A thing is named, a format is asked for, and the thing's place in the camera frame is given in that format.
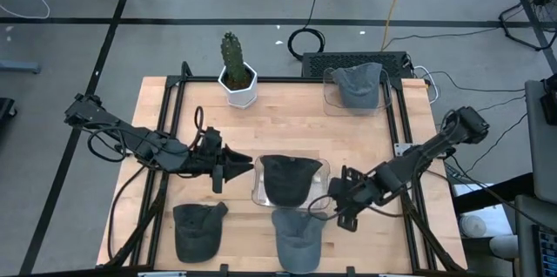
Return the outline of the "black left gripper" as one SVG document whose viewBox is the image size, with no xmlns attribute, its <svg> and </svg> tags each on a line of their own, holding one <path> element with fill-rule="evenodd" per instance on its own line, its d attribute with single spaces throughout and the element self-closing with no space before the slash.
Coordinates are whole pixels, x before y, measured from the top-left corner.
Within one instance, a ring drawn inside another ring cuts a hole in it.
<svg viewBox="0 0 557 277">
<path fill-rule="evenodd" d="M 197 146 L 192 151 L 192 170 L 194 174 L 207 174 L 212 180 L 212 191 L 222 193 L 224 166 L 222 164 L 222 138 L 220 132 L 208 127 Z M 233 151 L 228 145 L 223 148 L 223 155 L 228 166 L 225 167 L 225 182 L 228 182 L 253 166 L 253 158 L 241 152 Z"/>
</svg>

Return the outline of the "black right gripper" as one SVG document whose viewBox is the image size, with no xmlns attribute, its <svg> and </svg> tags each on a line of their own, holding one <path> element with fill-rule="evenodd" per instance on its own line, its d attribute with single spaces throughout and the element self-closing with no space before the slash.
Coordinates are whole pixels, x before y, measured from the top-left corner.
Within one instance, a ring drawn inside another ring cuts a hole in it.
<svg viewBox="0 0 557 277">
<path fill-rule="evenodd" d="M 358 214 L 368 208 L 380 196 L 381 191 L 375 182 L 378 167 L 369 172 L 360 172 L 342 166 L 341 178 L 332 178 L 328 193 L 339 214 L 337 225 L 349 232 L 358 228 Z"/>
</svg>

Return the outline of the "clear plastic bin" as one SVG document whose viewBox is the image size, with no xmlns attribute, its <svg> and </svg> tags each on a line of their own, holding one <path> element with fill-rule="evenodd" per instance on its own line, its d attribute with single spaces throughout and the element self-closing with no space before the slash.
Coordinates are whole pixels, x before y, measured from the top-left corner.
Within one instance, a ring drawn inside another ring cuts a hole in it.
<svg viewBox="0 0 557 277">
<path fill-rule="evenodd" d="M 252 201 L 259 206 L 269 206 L 269 207 L 279 207 L 273 205 L 265 194 L 264 181 L 263 181 L 263 165 L 260 162 L 259 156 L 254 164 L 254 176 L 253 176 L 253 187 L 252 187 Z M 328 192 L 328 186 L 330 182 L 330 172 L 331 168 L 329 163 L 324 159 L 316 159 L 320 161 L 323 166 L 316 172 L 312 179 L 312 187 L 309 192 L 309 196 L 306 202 L 297 208 L 297 210 L 304 210 L 309 207 L 309 205 L 315 201 L 312 205 L 313 210 L 324 210 L 329 206 L 329 199 L 323 199 L 324 195 Z"/>
<path fill-rule="evenodd" d="M 376 109 L 372 110 L 353 110 L 343 106 L 340 99 L 339 88 L 332 80 L 331 73 L 334 70 L 336 69 L 328 68 L 323 73 L 323 109 L 328 116 L 373 117 L 392 104 L 390 94 L 385 93 L 385 91 L 390 91 L 391 83 L 389 75 L 383 66 L 380 74 L 379 105 Z"/>
</svg>

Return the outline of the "black baseball cap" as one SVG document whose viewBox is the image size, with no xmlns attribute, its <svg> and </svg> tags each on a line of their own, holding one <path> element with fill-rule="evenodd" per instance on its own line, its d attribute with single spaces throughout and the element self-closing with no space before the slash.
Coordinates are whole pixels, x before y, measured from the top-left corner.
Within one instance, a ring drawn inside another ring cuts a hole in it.
<svg viewBox="0 0 557 277">
<path fill-rule="evenodd" d="M 263 165 L 265 194 L 269 201 L 279 207 L 302 206 L 312 187 L 312 179 L 323 164 L 316 159 L 264 155 Z"/>
<path fill-rule="evenodd" d="M 178 259 L 200 263 L 213 258 L 220 248 L 224 217 L 228 213 L 226 204 L 183 204 L 174 206 L 172 212 Z"/>
</svg>

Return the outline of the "grey baseball cap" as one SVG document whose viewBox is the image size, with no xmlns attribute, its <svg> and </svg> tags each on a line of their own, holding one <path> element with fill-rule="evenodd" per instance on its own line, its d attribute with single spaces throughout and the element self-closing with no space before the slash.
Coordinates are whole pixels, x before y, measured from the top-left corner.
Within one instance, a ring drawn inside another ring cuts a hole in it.
<svg viewBox="0 0 557 277">
<path fill-rule="evenodd" d="M 382 65 L 365 63 L 349 68 L 338 68 L 331 73 L 339 88 L 340 99 L 345 108 L 372 110 L 379 105 L 379 86 Z"/>
<path fill-rule="evenodd" d="M 278 261 L 291 274 L 309 274 L 321 259 L 325 221 L 292 209 L 272 212 Z"/>
</svg>

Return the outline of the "white hexagonal planter pot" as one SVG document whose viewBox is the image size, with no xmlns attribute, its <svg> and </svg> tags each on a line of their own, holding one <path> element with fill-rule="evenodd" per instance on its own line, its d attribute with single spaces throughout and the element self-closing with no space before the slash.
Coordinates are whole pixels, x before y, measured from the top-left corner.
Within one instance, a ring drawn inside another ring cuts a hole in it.
<svg viewBox="0 0 557 277">
<path fill-rule="evenodd" d="M 258 73 L 246 62 L 243 62 L 243 66 L 249 72 L 251 77 L 249 86 L 244 89 L 231 90 L 227 87 L 225 84 L 225 67 L 218 76 L 218 83 L 226 93 L 228 105 L 239 109 L 247 109 L 257 100 L 258 97 Z"/>
</svg>

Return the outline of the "black perforated computer case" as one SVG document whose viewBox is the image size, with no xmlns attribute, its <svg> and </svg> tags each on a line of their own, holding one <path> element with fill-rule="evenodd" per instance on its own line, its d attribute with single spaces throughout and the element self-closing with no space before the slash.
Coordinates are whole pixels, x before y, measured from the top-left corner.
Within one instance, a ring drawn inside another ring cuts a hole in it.
<svg viewBox="0 0 557 277">
<path fill-rule="evenodd" d="M 366 63 L 378 63 L 390 77 L 410 78 L 413 64 L 404 51 L 380 52 L 320 52 L 305 53 L 302 60 L 303 77 L 322 77 L 327 68 L 349 68 Z"/>
</svg>

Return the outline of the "white roll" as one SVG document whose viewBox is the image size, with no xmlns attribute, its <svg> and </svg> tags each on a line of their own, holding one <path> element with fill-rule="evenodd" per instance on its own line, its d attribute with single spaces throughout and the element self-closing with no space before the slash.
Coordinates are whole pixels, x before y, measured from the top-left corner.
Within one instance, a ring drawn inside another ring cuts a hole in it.
<svg viewBox="0 0 557 277">
<path fill-rule="evenodd" d="M 488 242 L 495 257 L 512 260 L 520 256 L 519 239 L 517 235 L 500 235 L 492 237 Z"/>
<path fill-rule="evenodd" d="M 459 229 L 467 238 L 482 238 L 487 233 L 487 224 L 476 215 L 464 215 L 459 218 Z"/>
</svg>

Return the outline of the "black metal bar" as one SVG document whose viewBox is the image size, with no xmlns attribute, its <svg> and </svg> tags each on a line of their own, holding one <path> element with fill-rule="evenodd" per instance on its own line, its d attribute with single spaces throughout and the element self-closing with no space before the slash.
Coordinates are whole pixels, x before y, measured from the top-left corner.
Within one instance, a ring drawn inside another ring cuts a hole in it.
<svg viewBox="0 0 557 277">
<path fill-rule="evenodd" d="M 453 199 L 453 207 L 457 214 L 468 213 L 496 206 L 504 201 L 513 202 L 519 195 L 534 196 L 532 172 L 488 186 L 486 189 L 481 187 L 479 190 L 459 195 Z"/>
</svg>

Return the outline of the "black desk device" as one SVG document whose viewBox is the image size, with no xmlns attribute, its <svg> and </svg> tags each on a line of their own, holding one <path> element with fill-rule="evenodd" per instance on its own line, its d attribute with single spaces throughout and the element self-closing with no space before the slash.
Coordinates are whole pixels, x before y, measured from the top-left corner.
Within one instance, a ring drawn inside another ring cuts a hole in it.
<svg viewBox="0 0 557 277">
<path fill-rule="evenodd" d="M 546 122 L 557 126 L 557 73 L 541 80 L 545 94 L 540 98 Z"/>
</svg>

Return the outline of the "grey metal foot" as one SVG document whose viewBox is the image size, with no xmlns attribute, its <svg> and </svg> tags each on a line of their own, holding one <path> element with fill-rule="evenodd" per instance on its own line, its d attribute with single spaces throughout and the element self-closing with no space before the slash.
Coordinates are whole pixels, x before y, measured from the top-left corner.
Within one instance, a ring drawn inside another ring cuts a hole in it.
<svg viewBox="0 0 557 277">
<path fill-rule="evenodd" d="M 38 74 L 41 71 L 39 63 L 21 62 L 0 59 L 0 71 L 29 72 Z"/>
</svg>

